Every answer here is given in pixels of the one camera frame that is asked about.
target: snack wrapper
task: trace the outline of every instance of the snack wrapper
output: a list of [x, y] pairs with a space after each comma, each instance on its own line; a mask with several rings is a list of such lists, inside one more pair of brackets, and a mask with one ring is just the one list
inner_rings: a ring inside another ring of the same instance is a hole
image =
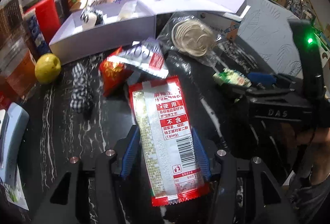
[[153, 192], [152, 205], [176, 204], [209, 192], [195, 158], [178, 77], [129, 87]]
[[110, 61], [112, 55], [118, 55], [123, 50], [119, 47], [116, 51], [110, 54], [99, 66], [99, 71], [102, 74], [103, 80], [103, 95], [108, 96], [117, 86], [122, 84], [133, 71], [130, 71], [122, 63]]
[[213, 78], [219, 85], [222, 85], [223, 83], [230, 83], [246, 87], [250, 87], [252, 85], [251, 81], [242, 73], [239, 71], [230, 70], [228, 68], [224, 68], [223, 72], [221, 73], [214, 74]]
[[110, 56], [109, 61], [123, 63], [155, 77], [165, 79], [168, 75], [168, 68], [159, 41], [148, 38], [143, 42], [134, 43], [118, 55]]

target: plaid fabric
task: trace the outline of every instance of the plaid fabric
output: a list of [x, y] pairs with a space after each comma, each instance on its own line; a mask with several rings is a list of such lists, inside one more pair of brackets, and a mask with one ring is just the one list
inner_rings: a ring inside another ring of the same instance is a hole
[[92, 89], [86, 69], [77, 63], [72, 69], [73, 92], [70, 107], [78, 113], [88, 111], [93, 104]]

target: white box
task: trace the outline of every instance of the white box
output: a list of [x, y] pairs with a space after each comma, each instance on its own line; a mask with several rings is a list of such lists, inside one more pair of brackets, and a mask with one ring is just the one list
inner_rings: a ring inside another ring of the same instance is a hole
[[235, 15], [245, 0], [137, 0], [134, 18], [117, 22], [122, 6], [120, 3], [101, 4], [96, 7], [107, 14], [104, 25], [82, 31], [81, 11], [69, 16], [57, 31], [49, 45], [62, 65], [121, 45], [132, 44], [156, 35], [156, 15], [175, 11], [206, 11], [231, 20], [240, 21]]

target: green packet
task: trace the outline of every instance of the green packet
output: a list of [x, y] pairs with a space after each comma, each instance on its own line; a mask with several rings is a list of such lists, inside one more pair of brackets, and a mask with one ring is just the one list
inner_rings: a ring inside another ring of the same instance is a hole
[[251, 81], [246, 78], [242, 73], [239, 71], [230, 70], [228, 68], [224, 68], [223, 72], [216, 73], [213, 75], [214, 81], [218, 85], [222, 85], [224, 83], [230, 83], [233, 85], [245, 86], [250, 87]]

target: lemon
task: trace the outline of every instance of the lemon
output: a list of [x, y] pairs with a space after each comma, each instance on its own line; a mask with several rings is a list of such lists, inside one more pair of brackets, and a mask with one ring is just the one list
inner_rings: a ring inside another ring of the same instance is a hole
[[34, 74], [41, 84], [53, 82], [61, 72], [61, 62], [54, 54], [42, 55], [34, 68]]

